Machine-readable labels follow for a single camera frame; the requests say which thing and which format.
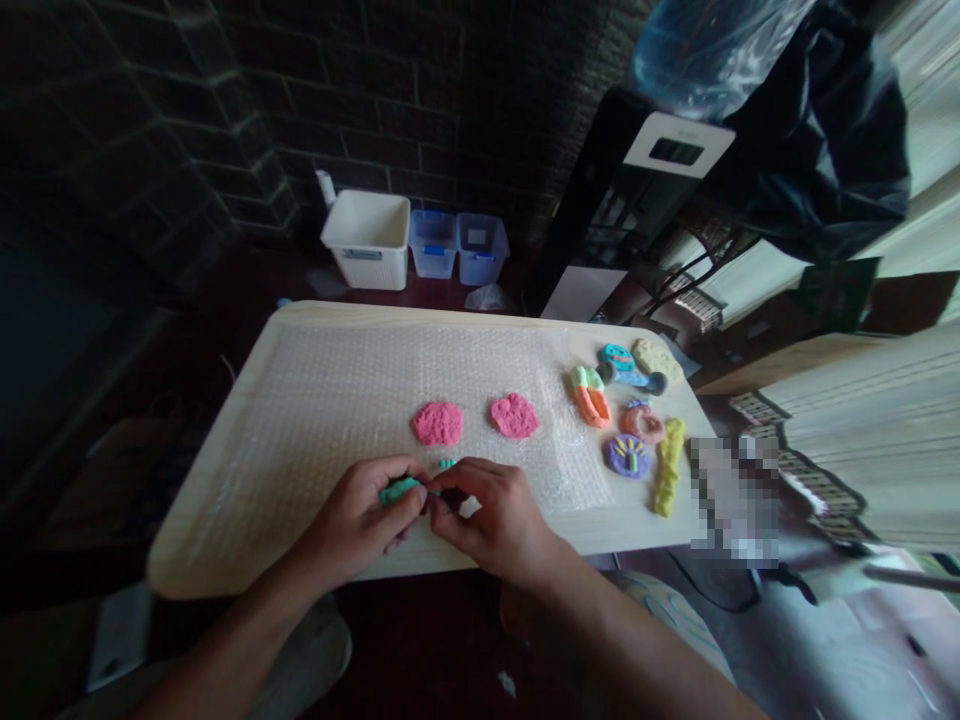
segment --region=clay craft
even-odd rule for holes
[[[673,501],[677,495],[677,483],[680,481],[680,455],[683,453],[683,434],[687,424],[680,418],[667,420],[667,435],[657,446],[660,454],[660,477],[653,490],[653,511],[657,515],[670,517]]]
[[[413,430],[424,445],[456,445],[463,434],[463,412],[453,403],[427,403],[413,418]]]
[[[416,487],[419,484],[419,480],[411,477],[405,477],[402,480],[397,480],[395,483],[387,485],[387,487],[378,493],[380,496],[380,504],[383,507],[389,507],[393,505],[397,500],[403,497],[403,494],[407,490]]]
[[[633,358],[645,373],[663,373],[672,383],[683,380],[683,368],[662,342],[640,338],[633,344]]]
[[[605,455],[611,470],[632,480],[639,480],[646,475],[653,463],[640,438],[633,435],[611,438],[607,442]]]
[[[633,362],[633,355],[622,345],[604,345],[603,349],[597,353],[600,362],[613,363],[620,372],[632,372],[637,369]]]
[[[669,385],[667,376],[663,373],[655,372],[645,375],[636,368],[630,372],[624,372],[623,370],[617,369],[616,364],[612,362],[600,363],[597,366],[597,373],[600,375],[600,379],[607,385],[615,382],[623,383],[624,385],[630,385],[638,390],[648,392],[651,395],[663,395]]]
[[[490,405],[490,417],[500,432],[515,440],[530,437],[540,427],[533,404],[518,393],[494,400]]]
[[[597,375],[597,371],[577,365],[570,371],[570,381],[584,422],[595,428],[610,427],[610,404],[607,396],[603,394],[603,380]]]
[[[636,435],[648,447],[662,442],[667,433],[663,421],[657,417],[650,403],[643,400],[627,403],[627,411],[620,416],[620,430]]]

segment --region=plastic container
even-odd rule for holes
[[[659,110],[717,122],[740,109],[815,0],[660,0],[633,53],[635,89]]]
[[[410,250],[420,277],[449,280],[457,259],[457,218],[431,210],[410,217]]]
[[[342,190],[320,240],[333,252],[350,287],[403,290],[407,286],[409,229],[407,198]]]
[[[493,215],[457,215],[457,249],[460,252],[460,282],[479,286],[495,283],[503,261],[510,257],[510,243],[503,220]]]

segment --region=brick wall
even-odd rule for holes
[[[415,207],[500,215],[542,241],[635,0],[218,0],[297,200],[314,168]]]
[[[648,3],[2,0],[0,179],[182,285],[289,238],[315,168],[538,243]]]
[[[86,2],[0,6],[2,189],[72,242],[192,289],[234,224],[103,19]]]

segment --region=person's left hand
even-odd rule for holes
[[[352,465],[283,562],[295,566],[301,580],[309,578],[318,595],[352,580],[406,540],[423,509],[423,485],[407,490],[390,507],[380,505],[379,492],[390,480],[407,475],[430,480],[420,461],[409,455]]]

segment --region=orange clay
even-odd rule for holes
[[[581,385],[574,388],[574,393],[580,415],[587,425],[601,429],[610,426],[610,404],[602,390],[590,390]]]
[[[640,438],[644,445],[663,441],[666,429],[649,405],[637,405],[620,416],[620,431]]]

